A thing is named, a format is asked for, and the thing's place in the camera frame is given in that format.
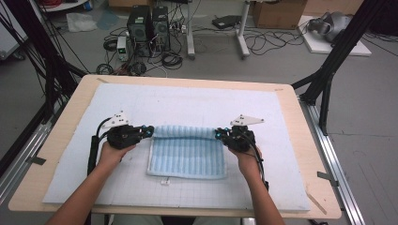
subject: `person's arm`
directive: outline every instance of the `person's arm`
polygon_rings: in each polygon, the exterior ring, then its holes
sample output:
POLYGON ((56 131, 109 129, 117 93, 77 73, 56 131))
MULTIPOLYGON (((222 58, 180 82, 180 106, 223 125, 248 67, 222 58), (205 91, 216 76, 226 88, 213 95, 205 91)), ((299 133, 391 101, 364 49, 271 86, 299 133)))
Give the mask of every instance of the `person's arm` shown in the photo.
POLYGON ((97 167, 47 221, 46 225, 84 224, 88 212, 100 195, 106 180, 119 164, 120 159, 134 148, 134 146, 117 150, 105 142, 102 146, 97 167))
POLYGON ((281 214, 261 180, 253 149, 239 153, 230 149, 237 156, 238 166, 245 177, 252 195, 254 217, 257 225, 284 224, 281 214))

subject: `forearm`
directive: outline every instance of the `forearm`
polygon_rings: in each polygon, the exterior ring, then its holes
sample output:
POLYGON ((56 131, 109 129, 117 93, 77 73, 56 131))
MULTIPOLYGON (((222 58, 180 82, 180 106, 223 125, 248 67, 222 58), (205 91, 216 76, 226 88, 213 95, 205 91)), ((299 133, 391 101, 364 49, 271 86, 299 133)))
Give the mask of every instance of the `forearm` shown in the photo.
POLYGON ((248 175, 245 178, 252 194, 256 224, 284 224, 281 214, 258 174, 248 175))
POLYGON ((101 167, 94 169, 46 224, 84 224, 109 175, 101 167))

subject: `cardboard box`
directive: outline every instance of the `cardboard box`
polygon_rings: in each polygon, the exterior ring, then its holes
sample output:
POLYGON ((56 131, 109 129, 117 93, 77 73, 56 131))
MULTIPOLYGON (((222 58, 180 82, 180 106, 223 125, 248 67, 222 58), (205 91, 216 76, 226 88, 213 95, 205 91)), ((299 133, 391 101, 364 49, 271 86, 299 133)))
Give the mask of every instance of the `cardboard box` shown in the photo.
POLYGON ((258 28, 296 29, 307 0, 283 0, 277 4, 256 3, 253 19, 258 28))
POLYGON ((153 7, 153 0, 109 0, 109 7, 111 8, 130 10, 134 5, 153 7))
POLYGON ((327 11, 341 11, 347 15, 354 15, 362 2, 363 0, 308 0, 303 14, 320 17, 327 11))

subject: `metal table leg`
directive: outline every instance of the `metal table leg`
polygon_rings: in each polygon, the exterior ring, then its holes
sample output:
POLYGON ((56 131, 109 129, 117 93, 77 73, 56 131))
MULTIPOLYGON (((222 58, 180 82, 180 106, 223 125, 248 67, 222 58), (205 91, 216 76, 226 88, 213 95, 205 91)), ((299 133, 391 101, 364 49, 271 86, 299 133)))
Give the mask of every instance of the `metal table leg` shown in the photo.
POLYGON ((192 35, 192 18, 191 15, 191 5, 192 0, 188 1, 188 24, 187 24, 187 48, 188 48, 188 57, 193 60, 195 59, 195 47, 193 46, 193 35, 192 35))
POLYGON ((250 55, 245 38, 243 37, 243 32, 245 31, 246 19, 248 18, 249 7, 250 7, 250 1, 246 0, 243 6, 242 21, 240 22, 240 28, 239 30, 237 30, 237 40, 239 42, 240 49, 242 50, 242 59, 250 55))

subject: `blue striped towel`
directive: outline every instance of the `blue striped towel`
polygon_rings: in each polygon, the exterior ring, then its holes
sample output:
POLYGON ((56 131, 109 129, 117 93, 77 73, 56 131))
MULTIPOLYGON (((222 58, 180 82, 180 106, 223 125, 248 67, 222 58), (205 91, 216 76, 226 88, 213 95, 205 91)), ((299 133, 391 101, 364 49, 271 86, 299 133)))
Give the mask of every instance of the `blue striped towel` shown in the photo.
POLYGON ((222 142, 215 139, 214 128, 155 127, 147 173, 193 179, 224 178, 222 142))

